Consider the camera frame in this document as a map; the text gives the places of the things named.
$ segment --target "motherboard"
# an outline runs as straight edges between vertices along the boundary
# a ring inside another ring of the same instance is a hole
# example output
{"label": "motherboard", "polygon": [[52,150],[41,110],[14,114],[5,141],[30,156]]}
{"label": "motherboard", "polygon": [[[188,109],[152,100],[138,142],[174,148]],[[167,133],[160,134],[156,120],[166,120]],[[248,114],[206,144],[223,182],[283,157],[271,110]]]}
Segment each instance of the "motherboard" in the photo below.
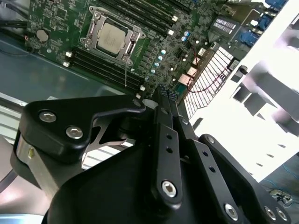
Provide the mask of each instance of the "motherboard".
{"label": "motherboard", "polygon": [[124,93],[180,94],[220,0],[31,0],[28,45]]}

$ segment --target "blue wire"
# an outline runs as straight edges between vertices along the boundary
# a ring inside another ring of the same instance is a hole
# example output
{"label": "blue wire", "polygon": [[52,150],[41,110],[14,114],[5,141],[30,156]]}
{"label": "blue wire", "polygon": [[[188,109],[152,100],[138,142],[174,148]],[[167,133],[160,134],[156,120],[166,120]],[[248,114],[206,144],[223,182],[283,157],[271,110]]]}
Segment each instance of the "blue wire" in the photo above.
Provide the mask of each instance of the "blue wire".
{"label": "blue wire", "polygon": [[290,171],[285,165],[283,165],[283,167],[285,168],[286,172],[288,172],[289,174],[292,174],[297,180],[299,180],[299,177],[297,177],[292,171]]}
{"label": "blue wire", "polygon": [[272,181],[269,181],[269,180],[267,180],[267,179],[263,179],[262,181],[268,181],[268,182],[270,182],[271,184],[273,184],[273,186],[274,186],[276,189],[278,189],[278,186],[277,186],[275,183],[273,183]]}

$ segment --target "black cable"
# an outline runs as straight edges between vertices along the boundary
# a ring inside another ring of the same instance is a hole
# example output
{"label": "black cable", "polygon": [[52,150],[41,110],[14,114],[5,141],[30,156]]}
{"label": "black cable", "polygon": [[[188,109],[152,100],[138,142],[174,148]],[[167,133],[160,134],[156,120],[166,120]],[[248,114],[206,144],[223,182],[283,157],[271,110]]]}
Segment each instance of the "black cable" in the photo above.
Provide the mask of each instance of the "black cable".
{"label": "black cable", "polygon": [[27,22],[26,21],[7,21],[2,20],[0,21],[0,27],[10,27],[10,28],[27,28]]}
{"label": "black cable", "polygon": [[17,14],[19,14],[19,15],[22,16],[22,17],[24,17],[25,19],[28,18],[27,13],[25,13],[25,12],[22,11],[22,10],[20,10],[20,9],[17,8],[16,6],[13,6],[13,5],[7,3],[5,7],[6,7],[6,8],[9,8],[9,9],[11,9],[11,10],[13,10],[13,11],[15,11]]}
{"label": "black cable", "polygon": [[14,53],[6,52],[6,51],[0,49],[1,54],[7,55],[7,56],[13,56],[13,57],[25,57],[25,56],[31,55],[33,52],[34,52],[34,48],[32,48],[31,51],[26,54],[14,54]]}
{"label": "black cable", "polygon": [[7,28],[20,28],[20,29],[26,29],[27,26],[24,25],[13,25],[13,24],[2,24],[0,27],[7,27]]}

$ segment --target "screw hole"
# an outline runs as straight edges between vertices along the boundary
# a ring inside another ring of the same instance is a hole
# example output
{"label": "screw hole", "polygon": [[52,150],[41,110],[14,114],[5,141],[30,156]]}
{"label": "screw hole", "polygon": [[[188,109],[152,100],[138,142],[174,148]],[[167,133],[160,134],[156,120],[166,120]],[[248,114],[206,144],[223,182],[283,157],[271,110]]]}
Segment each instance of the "screw hole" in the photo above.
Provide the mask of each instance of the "screw hole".
{"label": "screw hole", "polygon": [[209,169],[210,169],[213,173],[216,173],[216,170],[214,169],[214,167],[209,167]]}
{"label": "screw hole", "polygon": [[167,151],[168,153],[173,153],[173,150],[172,150],[171,148],[169,148],[169,147],[166,148],[166,151]]}

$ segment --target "cable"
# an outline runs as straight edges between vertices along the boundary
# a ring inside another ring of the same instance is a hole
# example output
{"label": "cable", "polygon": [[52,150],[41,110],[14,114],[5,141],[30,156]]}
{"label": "cable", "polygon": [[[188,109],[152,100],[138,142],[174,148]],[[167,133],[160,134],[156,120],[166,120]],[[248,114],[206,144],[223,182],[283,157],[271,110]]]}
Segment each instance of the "cable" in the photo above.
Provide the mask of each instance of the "cable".
{"label": "cable", "polygon": [[292,171],[290,171],[284,164],[283,164],[283,167],[289,174],[292,174],[297,180],[299,180],[299,177],[297,177]]}
{"label": "cable", "polygon": [[275,183],[273,183],[272,181],[269,181],[267,179],[263,179],[262,181],[268,181],[269,183],[271,183],[276,189],[278,189],[279,187],[277,187],[277,185]]}
{"label": "cable", "polygon": [[33,52],[34,52],[34,48],[32,48],[31,51],[26,54],[14,54],[14,53],[6,52],[6,51],[0,49],[0,53],[7,55],[7,56],[13,56],[13,57],[25,57],[25,56],[33,54]]}
{"label": "cable", "polygon": [[127,87],[127,64],[126,63],[126,66],[125,66],[125,87]]}
{"label": "cable", "polygon": [[10,27],[10,28],[27,28],[26,21],[0,21],[0,27]]}
{"label": "cable", "polygon": [[[195,48],[192,47],[193,51],[194,51],[194,56],[195,56],[195,61],[196,61],[196,65],[197,65],[197,69],[196,71],[194,72],[194,74],[192,76],[194,76],[197,72],[198,72],[198,69],[199,69],[199,66],[198,66],[198,62],[197,62],[197,56],[196,56],[196,51],[195,51]],[[223,75],[223,73],[226,71],[227,69],[223,70],[219,75],[217,75],[217,77],[215,78],[215,80],[206,88],[204,88],[203,90],[200,90],[200,91],[192,91],[191,89],[189,89],[189,85],[190,85],[190,81],[191,81],[191,78],[189,79],[188,83],[187,83],[187,90],[188,92],[190,93],[200,93],[200,92],[205,92],[206,90],[208,90],[217,80],[218,78]]]}
{"label": "cable", "polygon": [[28,18],[28,15],[27,15],[26,12],[20,10],[18,7],[14,6],[14,5],[10,4],[10,3],[6,3],[6,4],[5,4],[5,7],[6,7],[6,8],[9,8],[10,10],[15,11],[17,14],[19,14],[19,15],[22,16],[22,17],[24,17],[25,19]]}

